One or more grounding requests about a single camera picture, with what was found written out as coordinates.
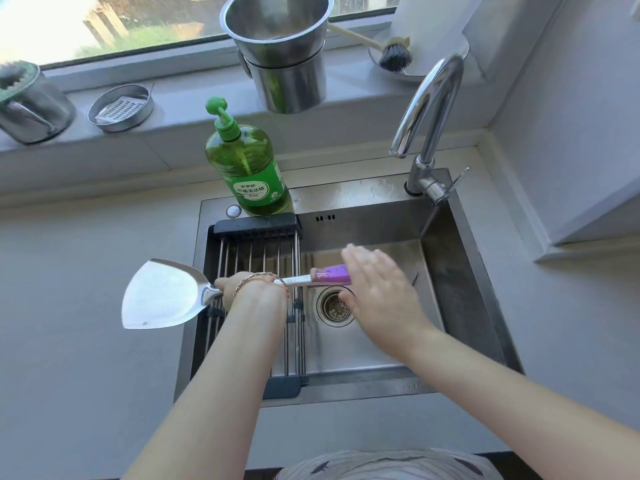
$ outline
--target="person's left hand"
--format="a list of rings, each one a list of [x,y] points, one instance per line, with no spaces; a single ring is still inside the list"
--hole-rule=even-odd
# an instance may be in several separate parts
[[[218,278],[213,286],[223,291],[222,304],[227,311],[231,310],[231,305],[234,302],[234,293],[236,288],[242,280],[247,276],[251,276],[252,273],[247,271],[240,271],[234,274],[230,278]],[[287,300],[287,292],[284,286],[278,285],[273,282],[273,276],[256,276],[251,280],[245,282],[242,288],[238,290],[236,300],[251,300],[252,295],[267,294],[274,299],[282,299],[284,302]]]

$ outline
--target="purple handle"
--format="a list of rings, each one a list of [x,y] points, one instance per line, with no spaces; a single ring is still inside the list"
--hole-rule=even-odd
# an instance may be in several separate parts
[[[347,266],[339,264],[338,266],[329,266],[324,269],[316,269],[314,281],[322,283],[341,283],[348,285],[351,278],[347,272]]]

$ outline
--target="countertop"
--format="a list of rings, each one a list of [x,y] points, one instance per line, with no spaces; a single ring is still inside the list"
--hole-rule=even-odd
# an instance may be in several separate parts
[[[404,173],[382,158],[284,172],[291,187]],[[475,147],[439,152],[530,379],[640,429],[640,255],[531,261]],[[13,480],[116,478],[172,405],[181,328],[123,330],[144,261],[193,261],[206,182],[0,212],[0,464]],[[340,449],[506,449],[441,394],[260,411],[248,468]]]

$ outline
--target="bottle label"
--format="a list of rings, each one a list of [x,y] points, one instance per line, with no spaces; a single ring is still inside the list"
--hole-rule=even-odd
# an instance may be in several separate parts
[[[254,175],[225,177],[225,180],[238,201],[252,207],[269,205],[278,201],[287,189],[275,159],[267,168]]]

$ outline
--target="window glass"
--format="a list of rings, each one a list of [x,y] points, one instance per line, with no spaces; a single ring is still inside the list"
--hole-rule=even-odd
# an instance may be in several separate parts
[[[0,0],[0,63],[64,63],[222,33],[226,0]],[[398,0],[335,0],[333,16]]]

